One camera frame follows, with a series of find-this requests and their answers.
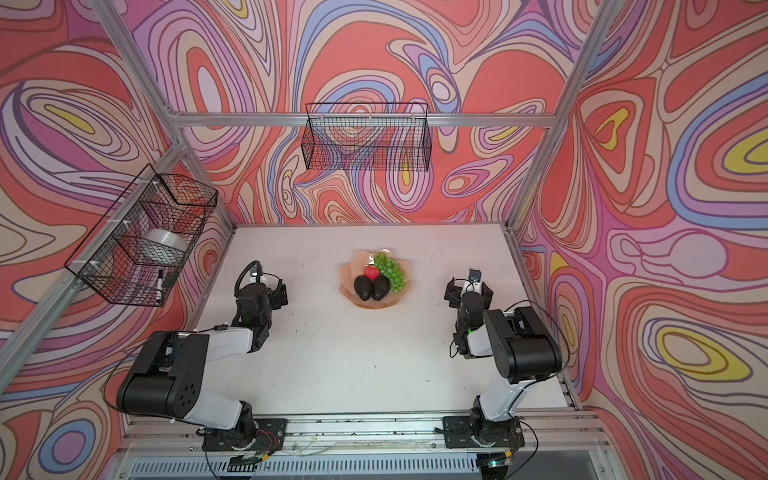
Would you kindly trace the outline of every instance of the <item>black mounting plate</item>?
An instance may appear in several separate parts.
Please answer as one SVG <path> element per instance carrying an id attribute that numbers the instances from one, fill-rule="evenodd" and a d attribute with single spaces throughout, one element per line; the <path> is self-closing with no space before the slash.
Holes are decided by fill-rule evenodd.
<path id="1" fill-rule="evenodd" d="M 525 446 L 525 438 L 523 438 L 520 422 L 517 419 L 494 422 L 494 424 L 504 428 L 500 433 L 485 433 L 482 443 L 488 448 L 505 447 L 514 452 Z M 483 446 L 472 439 L 472 424 L 469 416 L 442 417 L 442 431 L 445 447 L 448 449 L 479 449 Z"/>
<path id="2" fill-rule="evenodd" d="M 273 447 L 277 452 L 283 449 L 283 442 L 286 438 L 286 419 L 253 419 L 257 424 L 257 430 L 263 430 L 275 435 L 277 439 L 277 447 Z M 265 435 L 259 433 L 256 436 L 256 441 L 251 444 L 245 451 L 247 452 L 266 452 L 272 451 L 270 445 L 273 444 L 271 435 Z M 205 452 L 232 452 L 232 448 L 228 445 L 219 445 L 219 438 L 214 435 L 205 435 L 203 440 L 203 450 Z"/>

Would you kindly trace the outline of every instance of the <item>dark avocado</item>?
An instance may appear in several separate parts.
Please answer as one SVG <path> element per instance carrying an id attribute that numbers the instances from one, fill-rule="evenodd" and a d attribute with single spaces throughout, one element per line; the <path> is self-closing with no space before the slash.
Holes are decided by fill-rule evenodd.
<path id="1" fill-rule="evenodd" d="M 389 293 L 389 279 L 383 275 L 376 277 L 373 282 L 373 299 L 377 302 Z"/>
<path id="2" fill-rule="evenodd" d="M 373 283 L 371 283 L 371 279 L 365 275 L 355 278 L 355 292 L 357 292 L 357 295 L 361 300 L 368 300 L 371 298 L 371 293 L 373 292 Z"/>

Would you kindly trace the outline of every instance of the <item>bunch of grapes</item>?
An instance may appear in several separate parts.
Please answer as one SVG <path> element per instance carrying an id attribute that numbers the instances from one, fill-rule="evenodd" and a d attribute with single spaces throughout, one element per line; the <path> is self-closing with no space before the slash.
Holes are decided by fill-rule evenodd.
<path id="1" fill-rule="evenodd" d="M 389 279 L 389 286 L 393 292 L 398 293 L 402 290 L 406 284 L 406 278 L 394 258 L 386 256 L 384 252 L 378 252 L 373 256 L 373 266 Z"/>

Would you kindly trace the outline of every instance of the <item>white tabletop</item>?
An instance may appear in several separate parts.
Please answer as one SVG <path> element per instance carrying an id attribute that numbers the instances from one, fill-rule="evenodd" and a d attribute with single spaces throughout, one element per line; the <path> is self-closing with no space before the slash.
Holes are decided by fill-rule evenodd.
<path id="1" fill-rule="evenodd" d="M 390 308 L 361 310 L 339 293 L 339 266 L 382 248 L 411 263 L 412 291 Z M 199 328 L 232 320 L 234 281 L 251 260 L 283 278 L 289 304 L 273 312 L 260 351 L 206 364 L 204 386 L 256 415 L 467 410 L 498 372 L 492 358 L 449 358 L 457 311 L 445 285 L 475 268 L 494 291 L 492 308 L 526 297 L 499 225 L 241 227 Z M 565 406 L 551 379 L 521 408 Z"/>

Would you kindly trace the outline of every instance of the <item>brown bowl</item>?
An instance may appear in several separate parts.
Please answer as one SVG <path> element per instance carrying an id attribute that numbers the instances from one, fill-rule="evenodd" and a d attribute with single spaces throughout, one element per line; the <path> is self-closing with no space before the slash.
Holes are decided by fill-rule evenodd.
<path id="1" fill-rule="evenodd" d="M 342 265 L 341 268 L 339 268 L 339 276 L 341 278 L 341 286 L 339 287 L 339 291 L 341 294 L 360 308 L 368 310 L 378 310 L 395 305 L 411 290 L 411 286 L 413 284 L 413 282 L 410 280 L 410 264 L 404 260 L 397 260 L 397 265 L 400 267 L 402 275 L 406 278 L 406 284 L 402 286 L 402 290 L 400 290 L 398 293 L 394 293 L 390 290 L 389 293 L 387 293 L 387 295 L 378 302 L 372 298 L 368 300 L 361 300 L 358 294 L 355 292 L 355 278 L 362 275 L 363 271 L 366 269 L 366 266 L 373 264 L 373 255 L 374 253 L 360 250 L 351 262 L 346 265 Z M 387 255 L 394 258 L 390 252 L 387 252 Z"/>

